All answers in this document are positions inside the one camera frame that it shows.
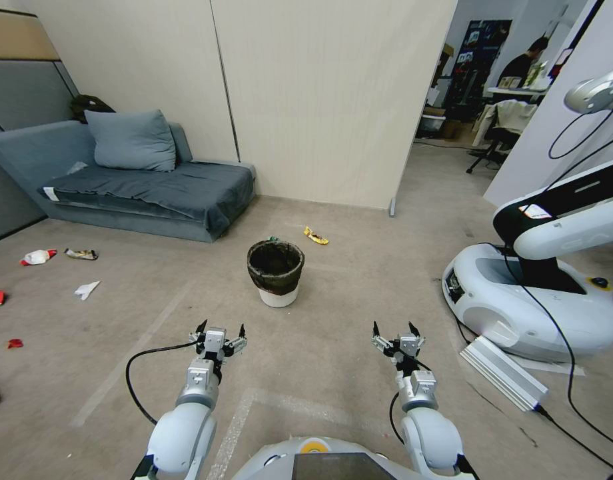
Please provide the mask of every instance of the gray sofa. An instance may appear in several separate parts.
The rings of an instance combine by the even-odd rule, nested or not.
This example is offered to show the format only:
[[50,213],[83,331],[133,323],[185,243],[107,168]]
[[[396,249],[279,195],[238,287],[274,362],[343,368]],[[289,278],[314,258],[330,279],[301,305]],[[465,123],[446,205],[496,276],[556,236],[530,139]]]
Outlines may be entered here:
[[0,133],[0,166],[51,218],[212,242],[255,196],[255,168],[193,161],[182,127],[169,125],[173,172],[97,166],[89,126],[76,121]]

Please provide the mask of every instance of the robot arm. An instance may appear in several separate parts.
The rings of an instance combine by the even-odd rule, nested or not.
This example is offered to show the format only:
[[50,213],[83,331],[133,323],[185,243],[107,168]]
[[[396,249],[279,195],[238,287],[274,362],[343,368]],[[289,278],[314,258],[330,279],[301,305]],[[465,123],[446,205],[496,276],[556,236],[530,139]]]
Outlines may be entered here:
[[[613,71],[581,82],[564,104],[579,113],[613,110]],[[541,261],[613,241],[613,161],[501,206],[493,225],[521,259]]]
[[244,325],[239,336],[229,341],[224,329],[209,328],[204,332],[206,324],[205,321],[189,335],[191,341],[197,341],[198,355],[187,368],[187,381],[176,407],[155,425],[134,479],[156,480],[158,471],[185,473],[185,480],[199,478],[215,434],[216,421],[211,413],[218,399],[222,364],[247,346]]
[[[417,359],[425,338],[411,323],[408,326],[410,333],[389,341],[380,336],[374,322],[371,341],[396,367],[404,446],[414,469],[428,479],[477,479],[464,456],[460,433],[437,411],[435,375]],[[439,475],[432,468],[453,469],[453,475]]]
[[613,109],[613,70],[596,79],[584,80],[564,96],[564,104],[578,113]]

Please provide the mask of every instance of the black trash bag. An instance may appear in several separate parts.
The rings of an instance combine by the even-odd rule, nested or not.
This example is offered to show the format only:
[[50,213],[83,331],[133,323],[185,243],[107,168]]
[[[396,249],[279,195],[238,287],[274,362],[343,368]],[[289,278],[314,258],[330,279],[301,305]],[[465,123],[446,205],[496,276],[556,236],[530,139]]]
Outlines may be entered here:
[[247,269],[255,286],[274,295],[296,289],[305,254],[292,243],[263,240],[249,249]]
[[78,120],[80,123],[86,123],[85,110],[101,112],[101,113],[115,113],[115,110],[100,100],[98,97],[92,95],[78,95],[71,100],[71,112],[73,113],[73,119]]

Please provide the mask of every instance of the blue pillow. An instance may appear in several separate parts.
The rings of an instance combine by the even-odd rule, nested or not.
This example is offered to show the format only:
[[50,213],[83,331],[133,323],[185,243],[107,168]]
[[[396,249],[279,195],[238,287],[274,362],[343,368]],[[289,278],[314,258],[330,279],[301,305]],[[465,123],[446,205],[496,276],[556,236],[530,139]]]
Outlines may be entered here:
[[159,110],[144,113],[85,111],[95,138],[93,158],[101,167],[126,170],[172,171],[175,144]]

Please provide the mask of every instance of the gray carpet floor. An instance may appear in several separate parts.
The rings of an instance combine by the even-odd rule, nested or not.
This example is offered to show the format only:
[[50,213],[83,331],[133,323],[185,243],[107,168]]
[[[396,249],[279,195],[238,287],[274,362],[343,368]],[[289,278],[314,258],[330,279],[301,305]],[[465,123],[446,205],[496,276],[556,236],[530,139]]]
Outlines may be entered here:
[[[373,321],[391,337],[411,321],[427,337],[420,358],[438,378],[440,410],[482,479],[605,478],[607,467],[537,414],[520,412],[458,356],[464,344],[439,277],[462,248],[498,240],[494,207],[482,199],[494,172],[481,166],[465,175],[471,162],[463,150],[414,145],[394,219],[258,197],[212,245],[56,220],[0,241],[0,288],[9,294],[0,307],[0,479],[129,478],[152,426],[127,392],[126,358],[183,343],[204,319],[231,335],[244,322],[249,346],[223,368],[202,478],[229,478],[262,445],[303,435],[356,441],[409,466],[388,423],[395,371],[370,343]],[[330,243],[308,240],[304,225]],[[285,309],[261,302],[245,266],[247,249],[270,235],[305,252],[299,296]],[[100,258],[60,253],[18,265],[26,252],[66,247],[93,248]],[[613,244],[564,260],[613,282]],[[88,300],[74,296],[95,280]],[[7,350],[10,338],[25,346]],[[178,350],[136,361],[136,392],[155,417],[173,408],[192,358]],[[581,363],[577,404],[613,436],[613,348]],[[550,388],[549,412],[613,461],[613,446],[567,406],[566,376],[534,374]],[[239,440],[210,474],[245,398],[254,401]]]

